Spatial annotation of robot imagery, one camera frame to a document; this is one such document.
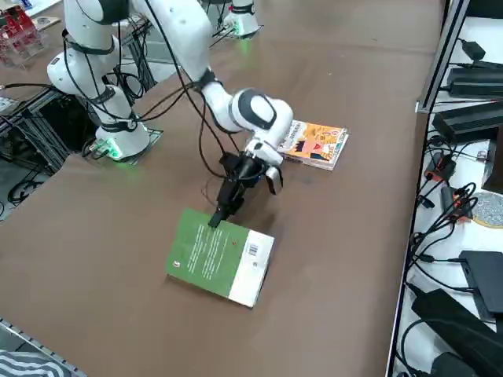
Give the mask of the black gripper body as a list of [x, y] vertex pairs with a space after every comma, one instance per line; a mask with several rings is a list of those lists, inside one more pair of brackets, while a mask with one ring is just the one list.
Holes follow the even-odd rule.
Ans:
[[255, 186], [260, 176], [265, 173], [265, 163], [244, 152], [239, 155], [226, 152], [220, 158], [219, 163], [226, 172], [226, 177], [218, 192], [219, 197], [243, 196], [248, 189]]

